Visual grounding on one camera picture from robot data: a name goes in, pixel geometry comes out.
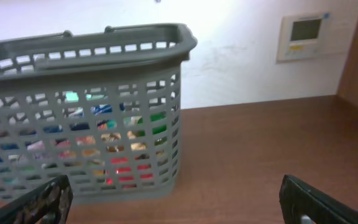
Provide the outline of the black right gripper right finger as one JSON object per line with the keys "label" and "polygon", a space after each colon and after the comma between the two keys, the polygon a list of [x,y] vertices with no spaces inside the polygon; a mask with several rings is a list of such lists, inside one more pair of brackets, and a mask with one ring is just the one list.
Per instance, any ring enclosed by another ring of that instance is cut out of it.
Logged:
{"label": "black right gripper right finger", "polygon": [[358,224],[358,211],[294,175],[284,175],[279,202],[285,224]]}

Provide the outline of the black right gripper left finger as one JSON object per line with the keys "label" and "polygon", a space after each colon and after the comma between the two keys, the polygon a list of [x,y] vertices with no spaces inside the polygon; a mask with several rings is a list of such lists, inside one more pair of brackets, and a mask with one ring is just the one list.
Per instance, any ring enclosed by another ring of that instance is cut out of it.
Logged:
{"label": "black right gripper left finger", "polygon": [[0,208],[0,224],[65,224],[73,201],[67,175],[48,181]]}

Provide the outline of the Kleenex tissue multipack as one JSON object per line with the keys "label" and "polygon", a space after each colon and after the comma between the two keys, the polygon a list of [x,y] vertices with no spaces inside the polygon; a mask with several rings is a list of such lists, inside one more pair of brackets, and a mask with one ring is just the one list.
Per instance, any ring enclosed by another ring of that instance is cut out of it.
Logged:
{"label": "Kleenex tissue multipack", "polygon": [[[112,166],[117,157],[133,159],[123,125],[124,105],[107,100],[41,102],[0,98],[0,170],[11,172],[14,166],[41,165],[63,161],[87,163],[99,159]],[[123,152],[106,152],[102,133],[120,133]],[[78,146],[76,138],[94,136],[96,145]]]}

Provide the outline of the grey plastic mesh basket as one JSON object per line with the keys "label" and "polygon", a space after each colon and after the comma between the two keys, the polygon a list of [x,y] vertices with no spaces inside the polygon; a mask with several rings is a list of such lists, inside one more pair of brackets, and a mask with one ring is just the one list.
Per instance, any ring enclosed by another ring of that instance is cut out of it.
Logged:
{"label": "grey plastic mesh basket", "polygon": [[132,151],[129,165],[150,164],[153,181],[134,189],[107,185],[104,161],[63,161],[0,170],[0,200],[11,201],[41,184],[67,175],[75,202],[137,200],[168,195],[174,188],[181,154],[181,64],[197,41],[184,24],[107,27],[102,33],[69,31],[0,41],[0,98],[65,101],[65,92],[106,95],[124,105],[123,125]]}

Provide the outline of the teal tissue pocket pack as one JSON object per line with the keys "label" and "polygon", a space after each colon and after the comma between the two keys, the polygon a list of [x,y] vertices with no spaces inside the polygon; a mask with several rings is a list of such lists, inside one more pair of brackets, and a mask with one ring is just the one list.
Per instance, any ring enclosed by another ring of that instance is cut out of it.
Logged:
{"label": "teal tissue pocket pack", "polygon": [[[91,94],[86,94],[86,99],[88,101],[91,100],[100,100],[100,99],[105,99],[107,98],[106,95],[91,95]],[[65,92],[65,101],[66,102],[77,102],[79,100],[78,94],[73,92],[73,91],[67,91]]]}

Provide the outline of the spaghetti pasta package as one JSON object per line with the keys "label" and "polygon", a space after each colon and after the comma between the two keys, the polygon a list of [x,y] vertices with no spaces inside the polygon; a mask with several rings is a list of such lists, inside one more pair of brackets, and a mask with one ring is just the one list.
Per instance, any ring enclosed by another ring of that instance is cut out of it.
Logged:
{"label": "spaghetti pasta package", "polygon": [[112,170],[104,170],[105,183],[107,185],[118,185],[121,189],[134,189],[139,184],[135,181],[151,180],[153,181],[154,175],[151,171],[150,164],[135,165],[132,167],[129,165],[129,160],[126,157],[117,157],[110,160],[110,164],[113,165]]}

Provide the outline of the beige snack bag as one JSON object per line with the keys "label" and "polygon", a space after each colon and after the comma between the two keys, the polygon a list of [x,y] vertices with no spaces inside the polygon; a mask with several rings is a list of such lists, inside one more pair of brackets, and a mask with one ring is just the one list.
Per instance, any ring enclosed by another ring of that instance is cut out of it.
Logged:
{"label": "beige snack bag", "polygon": [[[119,144],[122,140],[120,133],[102,133],[100,135],[101,142],[106,144],[106,152],[123,152],[125,146]],[[76,138],[76,144],[78,146],[96,145],[96,138],[94,136],[82,136]],[[147,149],[147,145],[144,142],[130,143],[131,151],[143,151]]]}

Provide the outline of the white wall socket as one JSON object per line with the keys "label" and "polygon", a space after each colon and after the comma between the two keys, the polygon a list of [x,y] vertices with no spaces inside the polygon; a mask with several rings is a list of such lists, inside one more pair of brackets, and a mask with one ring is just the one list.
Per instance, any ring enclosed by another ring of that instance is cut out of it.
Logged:
{"label": "white wall socket", "polygon": [[315,57],[328,33],[331,13],[314,12],[284,16],[280,27],[277,62]]}

